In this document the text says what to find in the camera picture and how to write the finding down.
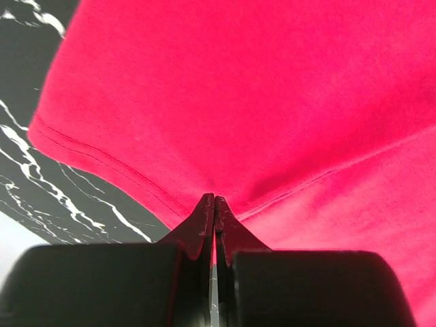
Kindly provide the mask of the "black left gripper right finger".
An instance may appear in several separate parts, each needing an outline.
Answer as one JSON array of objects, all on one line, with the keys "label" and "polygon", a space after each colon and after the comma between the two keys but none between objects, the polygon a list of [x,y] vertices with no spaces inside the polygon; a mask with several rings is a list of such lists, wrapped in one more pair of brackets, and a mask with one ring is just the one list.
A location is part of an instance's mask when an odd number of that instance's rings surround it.
[{"label": "black left gripper right finger", "polygon": [[369,251],[275,251],[215,198],[222,326],[415,326],[398,277]]}]

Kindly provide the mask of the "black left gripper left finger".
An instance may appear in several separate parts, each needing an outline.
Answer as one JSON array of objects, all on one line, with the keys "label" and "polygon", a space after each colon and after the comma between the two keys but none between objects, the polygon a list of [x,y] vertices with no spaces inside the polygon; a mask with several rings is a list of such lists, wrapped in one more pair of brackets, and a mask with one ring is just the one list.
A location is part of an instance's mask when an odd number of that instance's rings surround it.
[{"label": "black left gripper left finger", "polygon": [[48,245],[1,288],[2,326],[209,326],[215,199],[156,243]]}]

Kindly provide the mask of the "magenta t shirt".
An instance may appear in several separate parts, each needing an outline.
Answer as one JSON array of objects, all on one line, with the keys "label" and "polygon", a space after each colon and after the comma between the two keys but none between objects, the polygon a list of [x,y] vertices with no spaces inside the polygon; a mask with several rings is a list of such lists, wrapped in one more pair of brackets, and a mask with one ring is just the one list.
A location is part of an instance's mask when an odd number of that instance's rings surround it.
[{"label": "magenta t shirt", "polygon": [[435,325],[434,1],[81,1],[28,138],[171,229],[379,253]]}]

